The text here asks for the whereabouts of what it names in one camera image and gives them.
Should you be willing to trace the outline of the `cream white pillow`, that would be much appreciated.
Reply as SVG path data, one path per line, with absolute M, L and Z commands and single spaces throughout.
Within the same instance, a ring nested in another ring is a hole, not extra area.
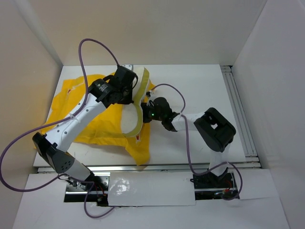
M 140 133 L 143 125 L 141 103 L 151 83 L 150 74 L 145 67 L 134 67 L 133 72 L 138 76 L 138 83 L 134 83 L 135 88 L 132 90 L 133 103 L 122 106 L 121 132 L 124 137 L 134 137 Z

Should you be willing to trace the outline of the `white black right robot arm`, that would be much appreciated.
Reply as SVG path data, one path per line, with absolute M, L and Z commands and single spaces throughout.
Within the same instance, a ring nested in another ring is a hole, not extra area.
M 183 115 L 174 112 L 164 97 L 141 103 L 141 108 L 144 123 L 156 120 L 168 131 L 185 132 L 187 160 L 194 175 L 203 176 L 204 181 L 213 187 L 219 187 L 224 182 L 228 172 L 228 149 L 236 129 L 218 110 L 210 107 L 203 113 Z M 193 168 L 189 146 L 190 131 L 198 132 L 210 149 L 210 164 L 206 172 L 198 173 Z

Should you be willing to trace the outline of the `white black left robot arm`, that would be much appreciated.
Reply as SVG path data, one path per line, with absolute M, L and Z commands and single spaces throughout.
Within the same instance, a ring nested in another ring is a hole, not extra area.
M 84 164 L 68 153 L 75 138 L 99 114 L 112 104 L 131 104 L 135 101 L 133 90 L 141 84 L 142 77 L 135 71 L 119 66 L 112 76 L 97 79 L 86 87 L 86 94 L 76 105 L 67 120 L 56 124 L 45 134 L 36 133 L 33 142 L 39 155 L 58 173 L 77 181 L 83 190 L 89 190 L 97 181 Z

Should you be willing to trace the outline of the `yellow printed pillowcase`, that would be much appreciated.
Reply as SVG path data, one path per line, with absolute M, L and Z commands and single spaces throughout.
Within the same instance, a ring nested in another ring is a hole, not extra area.
M 61 91 L 53 98 L 52 112 L 45 124 L 63 119 L 82 99 L 85 93 L 84 78 L 63 81 Z M 121 132 L 123 105 L 111 105 L 105 112 L 95 117 L 75 138 L 76 143 L 99 146 L 122 146 L 135 160 L 136 165 L 149 162 L 150 124 L 142 125 L 137 136 L 124 137 Z

